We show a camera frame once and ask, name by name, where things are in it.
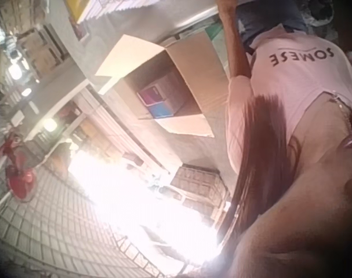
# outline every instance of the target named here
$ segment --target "ceiling light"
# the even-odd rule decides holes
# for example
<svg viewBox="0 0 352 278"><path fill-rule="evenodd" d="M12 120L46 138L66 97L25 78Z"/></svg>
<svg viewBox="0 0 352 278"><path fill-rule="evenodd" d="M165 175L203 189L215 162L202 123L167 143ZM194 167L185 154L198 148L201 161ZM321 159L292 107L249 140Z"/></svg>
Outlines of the ceiling light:
<svg viewBox="0 0 352 278"><path fill-rule="evenodd" d="M25 58L23 58L23 59L21 60L21 63L22 63L22 65L25 67L25 69L26 69L27 71L30 70L29 64L27 63L27 61L25 60Z"/></svg>
<svg viewBox="0 0 352 278"><path fill-rule="evenodd" d="M229 208L231 207L231 203L230 202L226 202L225 204L224 204L224 211L225 212L228 212L228 210L229 210Z"/></svg>
<svg viewBox="0 0 352 278"><path fill-rule="evenodd" d="M57 123L53 119L47 119L44 121L44 128L49 132L53 132L57 128Z"/></svg>
<svg viewBox="0 0 352 278"><path fill-rule="evenodd" d="M30 93L31 93L31 89L30 88L26 88L25 90L23 90L21 95L23 95L24 97L27 97Z"/></svg>
<svg viewBox="0 0 352 278"><path fill-rule="evenodd" d="M19 65L17 64L13 64L8 68L9 73L11 74L11 77L14 80L19 80L21 78L21 76L23 76L23 72L20 68Z"/></svg>

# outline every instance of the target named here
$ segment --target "wall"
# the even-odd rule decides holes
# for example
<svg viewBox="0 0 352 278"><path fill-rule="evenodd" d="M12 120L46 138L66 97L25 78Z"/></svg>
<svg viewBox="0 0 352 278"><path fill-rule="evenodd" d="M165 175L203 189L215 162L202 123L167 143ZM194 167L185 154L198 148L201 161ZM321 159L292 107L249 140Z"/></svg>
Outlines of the wall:
<svg viewBox="0 0 352 278"><path fill-rule="evenodd" d="M75 63L67 62L58 69L58 75L52 80L47 79L32 87L33 94L25 100L22 111L23 133L26 140L33 136L43 126L43 121L55 115L69 100L79 93L89 82ZM32 101L39 110L39 114L31 109L28 103Z"/></svg>
<svg viewBox="0 0 352 278"><path fill-rule="evenodd" d="M108 78L97 77L95 73L123 34L159 42L198 16L216 13L214 0L161 0L147 8L115 12L90 20L85 24L89 37L79 42L68 20L64 1L50 1L49 9L48 22L96 90Z"/></svg>

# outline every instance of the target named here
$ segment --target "stacked boxes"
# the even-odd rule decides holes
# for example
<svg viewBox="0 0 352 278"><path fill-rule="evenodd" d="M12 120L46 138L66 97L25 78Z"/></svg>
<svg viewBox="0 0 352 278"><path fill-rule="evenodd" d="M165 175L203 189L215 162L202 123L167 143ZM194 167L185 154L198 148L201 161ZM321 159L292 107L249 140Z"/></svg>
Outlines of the stacked boxes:
<svg viewBox="0 0 352 278"><path fill-rule="evenodd" d="M174 68L146 88L138 96L155 119L174 116L191 97L184 80Z"/></svg>

